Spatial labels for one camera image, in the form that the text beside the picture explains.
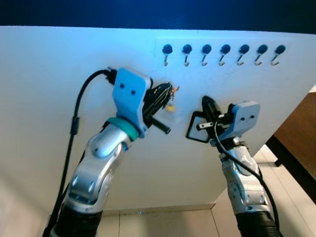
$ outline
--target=row of hooks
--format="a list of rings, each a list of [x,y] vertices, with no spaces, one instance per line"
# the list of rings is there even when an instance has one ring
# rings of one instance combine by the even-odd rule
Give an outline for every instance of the row of hooks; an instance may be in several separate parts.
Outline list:
[[[247,45],[247,44],[244,44],[243,46],[241,46],[241,47],[239,48],[240,56],[239,56],[239,58],[237,59],[237,64],[238,64],[239,66],[241,66],[242,64],[244,64],[244,62],[242,62],[241,59],[242,59],[242,57],[249,51],[249,49],[250,49],[250,47],[249,47],[249,45]],[[267,52],[267,50],[268,50],[268,47],[267,47],[265,44],[261,45],[261,46],[257,49],[258,56],[257,56],[257,58],[256,58],[255,61],[254,61],[254,64],[255,64],[256,66],[259,66],[260,64],[262,64],[262,62],[259,61],[259,59],[260,59],[260,57],[261,57],[262,54],[264,54],[265,52]],[[205,59],[206,59],[206,56],[207,56],[211,51],[212,51],[212,47],[211,47],[209,44],[206,44],[206,45],[203,46],[203,48],[202,48],[202,50],[201,50],[202,55],[203,55],[203,57],[202,57],[202,62],[201,62],[202,66],[206,66],[206,65],[207,65],[207,62],[205,61]],[[223,66],[223,65],[225,64],[225,62],[224,62],[223,59],[224,59],[225,55],[228,54],[230,51],[231,51],[231,47],[230,47],[228,44],[222,46],[222,48],[221,48],[221,50],[220,50],[220,53],[222,54],[222,56],[221,56],[221,58],[220,58],[220,60],[219,60],[219,62],[218,62],[218,64],[219,64],[220,66]],[[272,61],[271,61],[271,65],[275,66],[275,65],[279,64],[279,62],[275,62],[275,60],[276,60],[276,58],[277,58],[280,54],[284,53],[284,51],[285,51],[285,46],[284,46],[284,45],[279,45],[279,46],[275,49],[275,56],[274,56],[274,58],[273,58]],[[167,65],[168,65],[168,56],[173,52],[172,46],[169,45],[169,44],[166,44],[166,45],[163,47],[162,52],[163,52],[164,55],[165,55],[165,58],[164,58],[164,65],[167,66]],[[185,55],[184,66],[186,66],[186,67],[190,64],[189,61],[188,61],[188,57],[189,57],[189,55],[190,55],[191,52],[192,52],[192,46],[191,46],[191,45],[186,44],[185,46],[183,46],[183,48],[182,48],[182,53]]]

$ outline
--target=white wall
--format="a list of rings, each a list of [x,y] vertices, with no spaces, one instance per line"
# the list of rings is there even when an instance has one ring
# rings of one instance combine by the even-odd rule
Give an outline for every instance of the white wall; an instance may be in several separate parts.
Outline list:
[[[168,67],[161,53],[166,42],[174,48]],[[315,42],[316,36],[285,33],[0,27],[0,172],[50,211],[82,83],[98,69],[128,66],[157,83],[179,85],[178,111],[161,115],[172,127],[168,136],[153,127],[133,144],[116,172],[107,209],[214,201],[226,181],[216,149],[185,139],[191,112],[201,107],[203,95],[223,110],[229,103],[258,101],[258,123],[243,137],[254,154],[316,83]],[[194,49],[187,68],[181,53],[186,43]],[[213,50],[202,67],[205,43]],[[232,51],[219,67],[219,49],[226,43]],[[238,48],[244,43],[250,51],[239,67]],[[262,57],[265,63],[256,67],[253,60],[262,43],[270,49]],[[269,60],[279,44],[287,50],[272,67]],[[112,86],[101,78],[86,92],[70,173],[88,139],[115,114],[111,93]]]
[[[0,236],[40,237],[46,214],[0,176]]]
[[[311,88],[311,90],[310,90],[309,93],[313,93],[313,92],[316,92],[316,85],[314,85],[314,86]]]

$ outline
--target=black hook knob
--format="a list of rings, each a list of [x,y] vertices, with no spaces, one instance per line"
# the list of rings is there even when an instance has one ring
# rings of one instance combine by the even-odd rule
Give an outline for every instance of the black hook knob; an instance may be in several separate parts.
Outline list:
[[[204,61],[205,61],[207,54],[209,54],[211,52],[211,50],[212,50],[212,47],[209,44],[206,44],[203,46],[203,48],[202,48],[202,54],[203,54],[202,66],[207,65],[207,63]]]
[[[240,56],[237,60],[237,64],[240,66],[243,64],[243,62],[241,62],[241,58],[243,57],[244,54],[246,54],[248,51],[249,51],[250,47],[249,45],[247,44],[244,44],[242,47],[239,48],[239,53],[240,53]]]
[[[188,62],[188,56],[192,51],[192,46],[189,44],[186,44],[183,46],[182,52],[186,55],[185,60],[184,60],[184,65],[187,67],[190,63]]]
[[[262,64],[262,62],[258,62],[258,60],[259,60],[259,58],[260,58],[260,56],[261,56],[262,54],[264,54],[265,52],[267,52],[267,50],[268,50],[268,47],[267,47],[265,44],[261,45],[261,46],[257,49],[258,57],[257,57],[256,60],[255,60],[255,65],[256,65],[256,66],[259,66],[260,64]]]
[[[276,55],[274,56],[274,58],[271,61],[271,65],[272,66],[275,66],[275,65],[279,64],[279,62],[275,63],[274,61],[280,54],[284,53],[284,51],[285,51],[285,46],[284,45],[279,45],[276,48],[276,50],[275,50]]]
[[[164,65],[167,66],[168,65],[168,62],[167,62],[167,59],[168,59],[168,56],[169,54],[172,53],[172,46],[169,45],[169,44],[166,44],[163,49],[162,49],[162,52],[164,53],[165,57],[164,57]]]
[[[224,45],[221,48],[220,51],[221,51],[222,57],[219,60],[219,66],[223,66],[225,64],[225,62],[222,62],[222,60],[223,60],[224,56],[229,53],[230,50],[231,50],[231,47],[228,44]]]

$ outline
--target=floor tile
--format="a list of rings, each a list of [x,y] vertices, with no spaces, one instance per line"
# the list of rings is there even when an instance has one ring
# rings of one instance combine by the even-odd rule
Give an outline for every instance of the floor tile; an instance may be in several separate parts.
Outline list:
[[[272,163],[270,166],[272,166],[272,170],[284,186],[313,235],[316,236],[316,205],[283,165],[276,167]]]
[[[119,216],[103,216],[98,228],[98,237],[119,237]]]
[[[276,202],[283,235],[285,237],[313,237],[309,226],[269,164],[259,166]]]

